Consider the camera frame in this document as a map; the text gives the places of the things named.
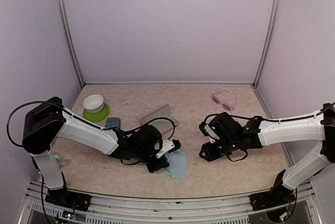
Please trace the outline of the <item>light blue cloth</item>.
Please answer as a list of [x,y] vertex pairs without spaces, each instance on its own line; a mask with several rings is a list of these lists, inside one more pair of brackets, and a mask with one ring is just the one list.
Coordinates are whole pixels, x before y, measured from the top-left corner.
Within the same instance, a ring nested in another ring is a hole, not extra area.
[[187,156],[179,150],[171,153],[166,153],[165,157],[169,166],[164,167],[162,170],[171,178],[183,180],[186,178]]

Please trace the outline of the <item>pink glasses case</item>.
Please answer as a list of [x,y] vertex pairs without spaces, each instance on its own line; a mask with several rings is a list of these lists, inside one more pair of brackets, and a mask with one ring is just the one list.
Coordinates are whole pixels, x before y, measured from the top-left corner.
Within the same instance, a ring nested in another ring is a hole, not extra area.
[[158,131],[167,138],[168,134],[171,134],[173,131],[173,125],[169,120],[162,118],[170,119],[176,127],[179,126],[179,121],[171,115],[170,105],[167,103],[141,116],[139,122],[141,125],[144,125],[152,119],[157,119],[150,124],[156,127]]

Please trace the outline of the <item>grey-blue glasses case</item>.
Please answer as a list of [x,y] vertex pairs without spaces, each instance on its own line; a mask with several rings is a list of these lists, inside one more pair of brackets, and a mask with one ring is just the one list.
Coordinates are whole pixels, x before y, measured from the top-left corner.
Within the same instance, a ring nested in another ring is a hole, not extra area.
[[120,128],[121,119],[119,117],[108,117],[105,122],[105,128]]

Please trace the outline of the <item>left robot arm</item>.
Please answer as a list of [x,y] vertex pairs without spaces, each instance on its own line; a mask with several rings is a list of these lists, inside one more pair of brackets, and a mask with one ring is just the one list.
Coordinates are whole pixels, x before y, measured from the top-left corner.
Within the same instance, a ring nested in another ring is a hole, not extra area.
[[80,143],[126,165],[144,163],[151,173],[169,165],[165,154],[176,147],[172,139],[164,139],[150,122],[123,131],[85,120],[65,108],[58,97],[36,104],[25,115],[22,145],[36,163],[53,198],[63,206],[73,201],[73,193],[65,188],[65,178],[52,151],[56,139]]

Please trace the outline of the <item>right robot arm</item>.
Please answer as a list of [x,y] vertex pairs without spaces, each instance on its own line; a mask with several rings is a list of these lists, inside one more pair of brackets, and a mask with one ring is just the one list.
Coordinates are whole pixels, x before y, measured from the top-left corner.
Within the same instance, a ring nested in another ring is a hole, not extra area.
[[316,146],[294,166],[280,172],[268,193],[268,201],[279,205],[302,182],[334,163],[334,104],[326,103],[321,110],[297,117],[268,119],[262,116],[244,117],[229,113],[211,114],[199,129],[210,141],[203,144],[199,156],[214,161],[229,158],[234,151],[247,154],[250,149],[261,149],[273,144],[309,141]]

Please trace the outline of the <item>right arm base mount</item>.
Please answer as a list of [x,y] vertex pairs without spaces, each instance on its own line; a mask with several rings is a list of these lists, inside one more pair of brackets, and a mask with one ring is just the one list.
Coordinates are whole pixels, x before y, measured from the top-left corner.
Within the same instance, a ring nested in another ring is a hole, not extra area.
[[253,211],[288,204],[290,201],[296,200],[294,191],[283,185],[285,172],[286,170],[282,170],[277,175],[274,185],[268,191],[254,193],[249,196]]

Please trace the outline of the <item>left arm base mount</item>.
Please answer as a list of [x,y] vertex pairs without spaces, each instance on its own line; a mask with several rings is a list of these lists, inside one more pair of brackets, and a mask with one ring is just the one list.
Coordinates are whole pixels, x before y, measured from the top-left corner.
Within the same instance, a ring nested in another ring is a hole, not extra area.
[[61,189],[48,189],[47,195],[45,197],[46,202],[72,210],[87,212],[92,197],[89,194],[68,190],[65,177],[62,176],[62,179],[63,187]]

